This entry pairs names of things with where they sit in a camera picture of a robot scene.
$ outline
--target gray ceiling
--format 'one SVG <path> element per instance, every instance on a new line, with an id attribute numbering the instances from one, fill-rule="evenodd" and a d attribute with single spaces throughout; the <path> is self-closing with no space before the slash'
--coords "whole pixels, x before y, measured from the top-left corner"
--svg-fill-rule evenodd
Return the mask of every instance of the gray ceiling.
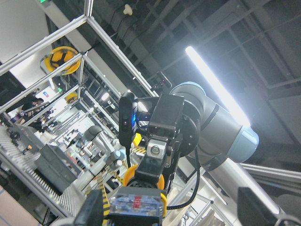
<path id="1" fill-rule="evenodd" d="M 72 19 L 82 0 L 53 0 Z M 123 14 L 124 5 L 134 9 Z M 94 0 L 93 16 L 151 85 L 194 81 L 219 103 L 187 58 L 192 45 L 248 115 L 261 144 L 249 160 L 301 171 L 300 0 Z M 138 96 L 145 92 L 97 35 L 79 31 Z"/>

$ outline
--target conveyor belt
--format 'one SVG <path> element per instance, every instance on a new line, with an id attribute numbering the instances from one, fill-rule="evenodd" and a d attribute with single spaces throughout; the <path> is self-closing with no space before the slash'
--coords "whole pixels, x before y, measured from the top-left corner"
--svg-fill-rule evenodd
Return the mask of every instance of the conveyor belt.
<path id="1" fill-rule="evenodd" d="M 18 147 L 12 144 L 6 129 L 0 126 L 0 160 L 6 163 L 11 171 L 50 207 L 54 214 L 60 217 L 76 216 L 85 201 L 85 196 L 73 184 L 59 196 L 34 171 L 36 168 L 34 161 L 39 158 L 40 154 L 32 154 L 30 151 L 22 154 L 25 146 L 21 141 L 18 141 Z"/>

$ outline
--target white wall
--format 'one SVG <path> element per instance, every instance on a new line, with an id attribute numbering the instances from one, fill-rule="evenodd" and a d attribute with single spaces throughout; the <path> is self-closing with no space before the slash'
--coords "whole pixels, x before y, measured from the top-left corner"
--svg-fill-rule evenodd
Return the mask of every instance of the white wall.
<path id="1" fill-rule="evenodd" d="M 32 0 L 0 0 L 0 61 L 2 63 L 48 35 L 45 13 Z M 10 72 L 27 88 L 45 76 L 41 58 L 51 46 L 35 53 Z"/>

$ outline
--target red label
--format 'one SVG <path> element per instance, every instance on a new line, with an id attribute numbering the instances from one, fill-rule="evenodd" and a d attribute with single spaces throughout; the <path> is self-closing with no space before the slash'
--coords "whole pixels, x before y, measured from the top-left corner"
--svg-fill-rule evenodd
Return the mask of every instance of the red label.
<path id="1" fill-rule="evenodd" d="M 133 207 L 140 208 L 141 206 L 141 196 L 135 196 Z"/>

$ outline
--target screw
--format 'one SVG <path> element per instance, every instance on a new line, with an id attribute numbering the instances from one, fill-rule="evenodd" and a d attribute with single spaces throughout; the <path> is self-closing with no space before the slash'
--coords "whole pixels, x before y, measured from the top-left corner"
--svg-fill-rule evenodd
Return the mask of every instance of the screw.
<path id="1" fill-rule="evenodd" d="M 159 154 L 160 149 L 159 149 L 158 146 L 153 146 L 153 147 L 151 147 L 150 152 L 153 153 L 153 154 Z"/>

